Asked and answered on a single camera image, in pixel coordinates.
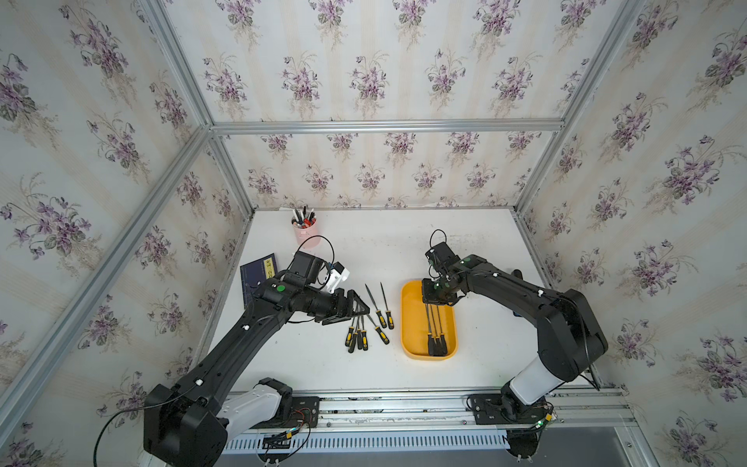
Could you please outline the file tool moved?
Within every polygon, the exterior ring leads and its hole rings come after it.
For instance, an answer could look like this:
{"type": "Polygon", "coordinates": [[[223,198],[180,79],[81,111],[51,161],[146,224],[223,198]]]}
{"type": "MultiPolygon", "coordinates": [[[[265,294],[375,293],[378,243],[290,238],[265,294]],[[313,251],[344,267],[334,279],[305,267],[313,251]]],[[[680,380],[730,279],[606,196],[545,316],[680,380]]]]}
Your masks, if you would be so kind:
{"type": "Polygon", "coordinates": [[[428,344],[428,353],[430,356],[436,357],[440,355],[439,352],[439,344],[437,337],[434,335],[433,332],[433,326],[432,326],[432,314],[431,314],[431,307],[430,305],[425,305],[425,312],[426,312],[426,321],[427,321],[427,344],[428,344]]]}
{"type": "Polygon", "coordinates": [[[425,313],[426,313],[426,323],[427,323],[427,348],[428,348],[428,355],[429,356],[435,356],[436,355],[436,342],[433,335],[433,329],[432,329],[432,321],[431,321],[431,309],[430,305],[425,304],[425,313]]]}
{"type": "Polygon", "coordinates": [[[355,325],[356,325],[356,318],[353,317],[349,323],[347,334],[345,336],[344,345],[347,348],[350,348],[350,346],[353,344],[353,338],[355,337],[355,325]]]}
{"type": "Polygon", "coordinates": [[[434,335],[437,337],[438,344],[439,344],[438,325],[436,324],[436,320],[435,320],[435,318],[436,318],[436,315],[435,315],[436,307],[437,307],[437,305],[434,305],[432,307],[432,316],[433,316],[434,335]]]}
{"type": "Polygon", "coordinates": [[[445,332],[440,307],[436,307],[435,315],[436,324],[438,325],[440,355],[447,356],[447,354],[449,353],[449,348],[447,347],[447,342],[445,341],[445,332]]]}

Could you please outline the yellow plastic storage box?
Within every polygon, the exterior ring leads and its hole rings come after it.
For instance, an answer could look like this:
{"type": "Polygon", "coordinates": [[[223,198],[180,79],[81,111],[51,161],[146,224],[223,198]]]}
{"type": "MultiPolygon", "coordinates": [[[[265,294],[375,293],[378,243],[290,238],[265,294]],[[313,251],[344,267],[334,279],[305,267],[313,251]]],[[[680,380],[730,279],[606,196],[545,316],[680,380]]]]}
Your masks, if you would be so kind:
{"type": "Polygon", "coordinates": [[[414,360],[446,360],[457,352],[455,312],[447,305],[427,305],[421,282],[406,283],[401,291],[401,344],[414,360]]]}

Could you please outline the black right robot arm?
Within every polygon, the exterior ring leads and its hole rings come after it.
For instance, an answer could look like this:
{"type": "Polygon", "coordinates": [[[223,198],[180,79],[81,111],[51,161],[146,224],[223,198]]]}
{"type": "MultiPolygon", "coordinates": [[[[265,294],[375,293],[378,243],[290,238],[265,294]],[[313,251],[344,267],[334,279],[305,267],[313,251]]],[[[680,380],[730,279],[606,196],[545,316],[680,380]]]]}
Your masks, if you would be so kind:
{"type": "Polygon", "coordinates": [[[436,276],[421,282],[424,303],[456,305],[474,293],[503,305],[535,328],[537,356],[501,389],[506,412],[516,414],[536,405],[575,381],[608,351],[609,342],[582,292],[540,287],[480,256],[460,257],[446,242],[430,247],[425,257],[436,276]]]}

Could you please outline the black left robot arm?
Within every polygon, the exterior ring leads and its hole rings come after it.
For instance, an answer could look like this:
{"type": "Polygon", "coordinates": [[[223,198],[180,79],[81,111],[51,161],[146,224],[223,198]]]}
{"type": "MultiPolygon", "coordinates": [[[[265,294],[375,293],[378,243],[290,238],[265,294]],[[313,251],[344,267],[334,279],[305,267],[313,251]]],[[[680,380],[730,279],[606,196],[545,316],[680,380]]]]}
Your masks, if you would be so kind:
{"type": "Polygon", "coordinates": [[[295,313],[323,326],[369,314],[354,290],[315,286],[320,258],[299,251],[291,265],[258,284],[237,322],[196,366],[147,395],[143,449],[170,466],[212,466],[227,443],[273,418],[285,418],[292,390],[262,379],[244,395],[230,392],[259,350],[295,313]]]}

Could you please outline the file in centre cluster left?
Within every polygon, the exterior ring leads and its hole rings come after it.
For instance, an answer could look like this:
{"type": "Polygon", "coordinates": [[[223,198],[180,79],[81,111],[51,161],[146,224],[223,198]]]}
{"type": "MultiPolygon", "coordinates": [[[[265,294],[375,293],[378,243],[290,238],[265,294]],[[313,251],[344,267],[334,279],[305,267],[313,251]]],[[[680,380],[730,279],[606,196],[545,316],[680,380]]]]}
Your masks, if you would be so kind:
{"type": "Polygon", "coordinates": [[[358,317],[356,321],[356,328],[355,328],[356,348],[358,350],[363,350],[365,347],[364,341],[363,341],[363,332],[362,332],[361,324],[362,324],[361,317],[358,317]]]}

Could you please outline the file in centre cluster right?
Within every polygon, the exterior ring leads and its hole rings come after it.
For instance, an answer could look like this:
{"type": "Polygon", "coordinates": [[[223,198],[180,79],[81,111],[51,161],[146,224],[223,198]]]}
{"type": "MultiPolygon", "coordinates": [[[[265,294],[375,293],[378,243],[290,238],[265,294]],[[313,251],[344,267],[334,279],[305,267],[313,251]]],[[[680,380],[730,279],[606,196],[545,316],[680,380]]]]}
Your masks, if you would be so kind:
{"type": "Polygon", "coordinates": [[[363,351],[369,350],[368,336],[367,336],[367,331],[365,328],[364,321],[361,321],[361,325],[360,325],[360,346],[361,346],[361,350],[363,351]]]}

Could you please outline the rightmost file on table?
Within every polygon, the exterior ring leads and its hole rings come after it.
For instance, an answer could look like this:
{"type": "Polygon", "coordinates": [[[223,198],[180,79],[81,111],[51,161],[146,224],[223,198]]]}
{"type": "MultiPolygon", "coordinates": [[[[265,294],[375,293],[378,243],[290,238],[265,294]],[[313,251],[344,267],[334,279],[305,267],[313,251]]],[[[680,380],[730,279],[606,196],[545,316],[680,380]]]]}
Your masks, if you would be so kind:
{"type": "Polygon", "coordinates": [[[392,315],[392,311],[389,307],[389,303],[387,301],[386,292],[383,283],[380,283],[379,286],[381,287],[381,295],[384,301],[384,313],[385,313],[385,319],[387,323],[387,328],[390,330],[395,329],[395,323],[392,315]]]}

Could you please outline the diagonal flat file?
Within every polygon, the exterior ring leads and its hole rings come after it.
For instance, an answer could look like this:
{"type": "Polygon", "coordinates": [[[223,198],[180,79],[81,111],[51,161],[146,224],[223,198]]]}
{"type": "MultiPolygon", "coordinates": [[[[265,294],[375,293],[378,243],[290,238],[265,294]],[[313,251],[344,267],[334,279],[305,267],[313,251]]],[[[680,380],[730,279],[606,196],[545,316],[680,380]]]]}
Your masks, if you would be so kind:
{"type": "Polygon", "coordinates": [[[367,314],[367,315],[366,315],[366,317],[367,317],[367,319],[369,319],[369,321],[371,322],[371,325],[373,325],[373,327],[375,328],[375,332],[377,333],[377,336],[379,336],[379,338],[381,339],[381,341],[382,341],[382,342],[383,342],[383,343],[384,343],[384,344],[385,344],[386,346],[388,346],[388,345],[390,344],[390,340],[389,340],[389,338],[387,337],[387,334],[385,334],[385,332],[383,331],[383,328],[381,328],[381,325],[379,325],[379,323],[375,322],[375,321],[374,321],[374,320],[373,320],[373,319],[371,318],[371,315],[367,314]]]}

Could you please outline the pink pen cup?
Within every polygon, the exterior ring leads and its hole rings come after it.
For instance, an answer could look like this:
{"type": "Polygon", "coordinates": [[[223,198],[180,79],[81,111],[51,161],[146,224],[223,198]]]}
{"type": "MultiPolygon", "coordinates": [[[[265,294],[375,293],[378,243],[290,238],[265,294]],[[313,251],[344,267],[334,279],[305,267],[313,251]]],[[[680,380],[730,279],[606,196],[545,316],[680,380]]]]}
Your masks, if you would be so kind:
{"type": "Polygon", "coordinates": [[[319,245],[321,241],[321,235],[318,231],[318,221],[314,220],[311,223],[294,224],[294,233],[299,246],[302,249],[311,249],[319,245]]]}

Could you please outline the dark blue notebook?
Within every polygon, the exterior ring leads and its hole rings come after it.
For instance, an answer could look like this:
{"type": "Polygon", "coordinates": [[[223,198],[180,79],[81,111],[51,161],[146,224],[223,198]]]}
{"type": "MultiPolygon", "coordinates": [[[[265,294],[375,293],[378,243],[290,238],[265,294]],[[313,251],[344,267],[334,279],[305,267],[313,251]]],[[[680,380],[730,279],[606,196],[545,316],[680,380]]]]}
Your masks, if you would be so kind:
{"type": "Polygon", "coordinates": [[[244,307],[252,303],[255,290],[268,278],[277,272],[277,262],[274,254],[245,263],[239,267],[241,291],[244,307]]]}

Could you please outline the pens in cup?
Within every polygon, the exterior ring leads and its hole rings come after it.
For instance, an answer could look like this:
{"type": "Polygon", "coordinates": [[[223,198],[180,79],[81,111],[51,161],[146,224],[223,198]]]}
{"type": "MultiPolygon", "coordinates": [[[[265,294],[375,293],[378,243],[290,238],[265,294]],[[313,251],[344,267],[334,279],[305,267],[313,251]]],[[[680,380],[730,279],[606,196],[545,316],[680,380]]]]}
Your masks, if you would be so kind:
{"type": "Polygon", "coordinates": [[[297,229],[309,229],[316,223],[316,215],[312,208],[307,206],[292,209],[292,225],[297,229]]]}

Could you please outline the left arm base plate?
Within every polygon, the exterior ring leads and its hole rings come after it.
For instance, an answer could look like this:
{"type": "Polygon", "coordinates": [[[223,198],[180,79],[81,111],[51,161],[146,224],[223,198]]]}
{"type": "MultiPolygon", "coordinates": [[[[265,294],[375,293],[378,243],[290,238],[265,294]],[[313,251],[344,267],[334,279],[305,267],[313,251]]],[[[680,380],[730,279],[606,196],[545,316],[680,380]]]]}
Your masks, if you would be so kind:
{"type": "Polygon", "coordinates": [[[293,428],[302,423],[315,428],[319,420],[320,402],[319,397],[293,396],[289,401],[280,403],[273,418],[260,422],[253,428],[293,428]]]}

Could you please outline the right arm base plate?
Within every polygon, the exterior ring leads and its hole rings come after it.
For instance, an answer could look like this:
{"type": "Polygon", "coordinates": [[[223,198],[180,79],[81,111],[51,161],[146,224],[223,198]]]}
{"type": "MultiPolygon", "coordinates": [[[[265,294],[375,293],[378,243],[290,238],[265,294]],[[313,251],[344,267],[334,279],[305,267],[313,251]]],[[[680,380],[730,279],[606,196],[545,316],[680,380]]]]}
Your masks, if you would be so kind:
{"type": "Polygon", "coordinates": [[[466,406],[478,425],[542,427],[552,420],[554,414],[554,406],[545,398],[532,405],[525,405],[513,396],[500,393],[469,395],[466,406]]]}

